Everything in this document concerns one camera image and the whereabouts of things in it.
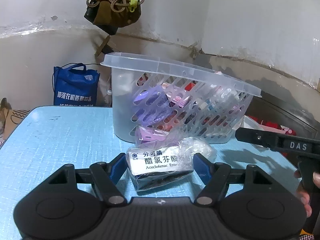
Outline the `person right hand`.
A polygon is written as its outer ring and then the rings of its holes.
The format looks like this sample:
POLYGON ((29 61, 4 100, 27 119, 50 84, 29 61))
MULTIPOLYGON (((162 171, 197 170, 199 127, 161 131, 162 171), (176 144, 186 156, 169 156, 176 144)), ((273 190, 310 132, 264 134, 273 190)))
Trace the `person right hand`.
MULTIPOLYGON (((313 173, 313 183, 319 188, 320 187, 320 174, 317 172, 313 173)), ((310 206, 310 194, 303 186, 302 181, 300 181, 297 189, 296 196, 303 203, 304 208, 306 210, 306 215, 309 218, 312 215, 312 207, 310 206)))

